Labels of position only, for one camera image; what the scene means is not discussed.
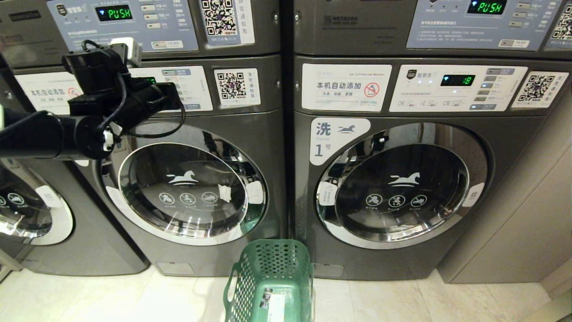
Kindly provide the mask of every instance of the digital display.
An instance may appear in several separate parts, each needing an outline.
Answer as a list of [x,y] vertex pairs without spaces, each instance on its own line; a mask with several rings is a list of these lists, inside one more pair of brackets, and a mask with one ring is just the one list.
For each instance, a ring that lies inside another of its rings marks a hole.
[[506,0],[471,0],[467,13],[502,14],[505,7]]
[[96,13],[100,21],[133,19],[129,5],[97,7]]
[[441,86],[471,86],[475,75],[444,75]]

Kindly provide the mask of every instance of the green laundry basket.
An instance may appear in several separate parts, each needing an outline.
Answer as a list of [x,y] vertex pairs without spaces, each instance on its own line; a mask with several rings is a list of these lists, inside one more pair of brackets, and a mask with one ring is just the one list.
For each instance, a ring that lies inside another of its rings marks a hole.
[[[234,273],[232,301],[228,291]],[[292,239],[250,242],[224,289],[226,322],[310,322],[313,268],[308,249]]]

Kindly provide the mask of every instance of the white icon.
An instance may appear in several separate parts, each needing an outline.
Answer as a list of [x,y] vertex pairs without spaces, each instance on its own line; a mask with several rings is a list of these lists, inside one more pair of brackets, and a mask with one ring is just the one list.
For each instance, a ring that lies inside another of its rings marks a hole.
[[194,172],[191,170],[185,172],[184,175],[168,174],[167,176],[174,178],[173,180],[169,181],[169,183],[172,183],[174,186],[180,186],[182,184],[195,184],[195,182],[198,182],[198,180],[193,178]]
[[427,202],[426,195],[418,195],[411,200],[410,204],[412,207],[421,207],[425,205],[426,202]]
[[26,202],[22,196],[15,193],[8,194],[8,200],[12,201],[16,205],[23,205]]
[[401,207],[405,203],[405,197],[402,195],[394,195],[393,197],[391,197],[388,203],[392,208]]
[[353,133],[353,131],[355,130],[356,126],[355,125],[351,125],[349,127],[337,127],[339,129],[339,133]]
[[161,199],[161,202],[166,205],[172,205],[175,203],[175,198],[168,193],[160,193],[159,199]]
[[215,193],[207,191],[202,194],[201,199],[206,203],[215,203],[219,199],[219,196],[217,196]]
[[419,184],[419,182],[417,182],[417,179],[421,178],[421,174],[419,172],[416,172],[416,173],[410,175],[409,177],[405,177],[405,178],[402,178],[401,176],[398,176],[398,175],[390,175],[390,177],[397,178],[395,181],[388,183],[391,186],[394,186],[394,187],[414,187],[414,184]]
[[181,201],[186,205],[193,205],[195,202],[197,202],[197,199],[194,197],[194,195],[190,193],[181,194],[179,199],[181,199]]
[[382,201],[383,201],[382,196],[380,196],[378,194],[371,194],[371,195],[367,196],[367,198],[366,198],[366,203],[372,207],[379,206]]

